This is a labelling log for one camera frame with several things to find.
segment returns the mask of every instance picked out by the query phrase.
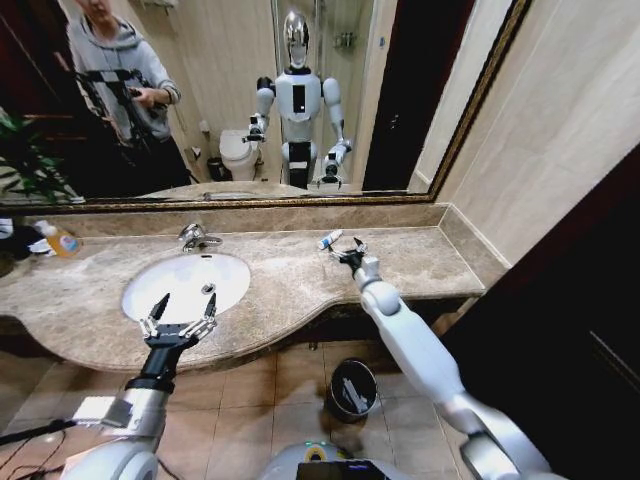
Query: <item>trash can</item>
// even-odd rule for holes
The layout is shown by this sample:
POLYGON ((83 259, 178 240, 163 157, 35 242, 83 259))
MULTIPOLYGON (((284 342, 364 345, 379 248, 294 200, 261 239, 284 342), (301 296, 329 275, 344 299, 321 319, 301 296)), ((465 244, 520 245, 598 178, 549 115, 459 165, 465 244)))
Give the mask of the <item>trash can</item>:
POLYGON ((228 182, 232 180, 231 172, 224 166, 220 157, 208 159, 207 168, 214 182, 228 182))
POLYGON ((362 360, 347 358, 331 375, 326 406, 334 417, 354 423, 367 416, 376 403, 376 379, 362 360))

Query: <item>chrome faucet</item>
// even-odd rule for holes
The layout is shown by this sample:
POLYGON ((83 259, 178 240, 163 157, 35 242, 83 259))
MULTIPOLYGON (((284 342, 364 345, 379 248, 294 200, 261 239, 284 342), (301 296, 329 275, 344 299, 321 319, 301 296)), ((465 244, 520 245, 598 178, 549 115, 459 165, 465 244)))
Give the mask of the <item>chrome faucet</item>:
POLYGON ((182 251, 185 253, 191 252, 191 250, 196 247, 205 248, 222 245, 221 238, 208 234, 197 223, 192 223, 184 227, 180 235, 178 235, 178 239, 185 242, 184 247, 182 247, 182 251))

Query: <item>person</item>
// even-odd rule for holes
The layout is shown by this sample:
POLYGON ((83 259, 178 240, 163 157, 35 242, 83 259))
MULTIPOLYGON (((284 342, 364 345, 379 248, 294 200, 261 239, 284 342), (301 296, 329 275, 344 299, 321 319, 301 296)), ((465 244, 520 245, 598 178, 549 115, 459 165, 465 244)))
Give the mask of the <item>person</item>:
POLYGON ((125 107, 105 83, 94 83, 118 136, 132 145, 132 122, 146 129, 157 141, 133 150, 138 183, 133 194, 189 185, 180 150, 171 136, 167 105, 180 101, 181 93, 169 78, 155 51, 128 21, 112 12, 110 0, 75 0, 82 15, 69 23, 67 35, 76 72, 138 70, 140 78, 125 82, 138 119, 131 119, 125 107))

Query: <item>robot screen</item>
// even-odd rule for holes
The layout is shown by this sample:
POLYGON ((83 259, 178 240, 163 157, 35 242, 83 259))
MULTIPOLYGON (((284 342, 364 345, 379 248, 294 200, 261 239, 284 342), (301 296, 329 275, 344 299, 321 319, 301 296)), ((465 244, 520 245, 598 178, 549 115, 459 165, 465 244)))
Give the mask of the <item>robot screen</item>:
POLYGON ((388 478, 369 460, 301 463, 298 465, 296 475, 296 480, 386 480, 388 478))

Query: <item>sink basin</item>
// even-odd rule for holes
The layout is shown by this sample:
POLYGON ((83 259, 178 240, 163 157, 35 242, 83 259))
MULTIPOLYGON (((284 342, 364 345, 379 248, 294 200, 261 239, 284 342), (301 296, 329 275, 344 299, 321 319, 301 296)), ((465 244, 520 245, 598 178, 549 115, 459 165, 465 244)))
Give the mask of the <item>sink basin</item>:
POLYGON ((147 318, 153 306, 170 293, 160 323, 189 323, 202 318, 213 285, 216 314, 220 314, 240 301, 250 278, 247 264, 230 255, 173 257, 144 269, 127 285, 122 309, 132 320, 147 318))

